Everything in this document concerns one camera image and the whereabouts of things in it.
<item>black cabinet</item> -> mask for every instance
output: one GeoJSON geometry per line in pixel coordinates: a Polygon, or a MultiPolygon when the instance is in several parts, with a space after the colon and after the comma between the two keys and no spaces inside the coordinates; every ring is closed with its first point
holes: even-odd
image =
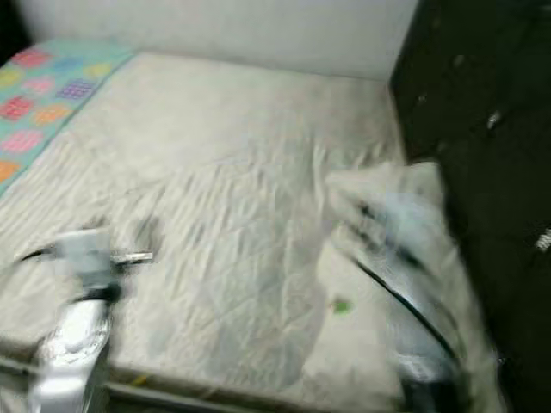
{"type": "Polygon", "coordinates": [[[551,2],[426,0],[409,38],[406,154],[441,165],[514,411],[551,410],[551,2]]]}
{"type": "Polygon", "coordinates": [[[11,0],[0,0],[0,65],[29,47],[31,41],[11,0]]]}

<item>bed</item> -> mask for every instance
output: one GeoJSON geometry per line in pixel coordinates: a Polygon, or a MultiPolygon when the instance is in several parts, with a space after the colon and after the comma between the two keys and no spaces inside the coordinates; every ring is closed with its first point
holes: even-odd
{"type": "MultiPolygon", "coordinates": [[[[336,224],[325,178],[385,160],[402,162],[384,83],[136,53],[0,197],[0,259],[100,216],[131,249],[155,218],[156,260],[116,308],[115,379],[350,411],[302,371],[336,224]]],[[[77,285],[51,262],[0,282],[0,352],[24,359],[77,285]]]]}

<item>white wall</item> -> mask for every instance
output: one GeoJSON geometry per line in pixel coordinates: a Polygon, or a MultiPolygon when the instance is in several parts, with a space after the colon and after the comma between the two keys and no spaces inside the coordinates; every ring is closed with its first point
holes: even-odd
{"type": "Polygon", "coordinates": [[[417,0],[19,0],[37,40],[117,39],[323,74],[390,77],[417,0]]]}

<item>mattress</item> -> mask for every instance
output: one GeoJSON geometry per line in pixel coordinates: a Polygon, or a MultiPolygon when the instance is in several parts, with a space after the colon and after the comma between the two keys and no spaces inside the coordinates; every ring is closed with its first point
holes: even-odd
{"type": "MultiPolygon", "coordinates": [[[[153,217],[162,244],[123,281],[115,370],[337,410],[302,372],[334,225],[323,181],[387,159],[401,151],[384,83],[141,53],[0,197],[0,262],[100,216],[131,249],[153,217]]],[[[0,283],[4,353],[78,292],[59,262],[0,283]]]]}

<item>colorful quilt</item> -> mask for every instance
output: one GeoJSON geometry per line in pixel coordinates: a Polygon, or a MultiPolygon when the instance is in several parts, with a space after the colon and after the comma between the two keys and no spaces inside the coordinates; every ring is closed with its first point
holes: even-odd
{"type": "Polygon", "coordinates": [[[132,56],[109,43],[52,40],[0,69],[0,195],[132,56]]]}

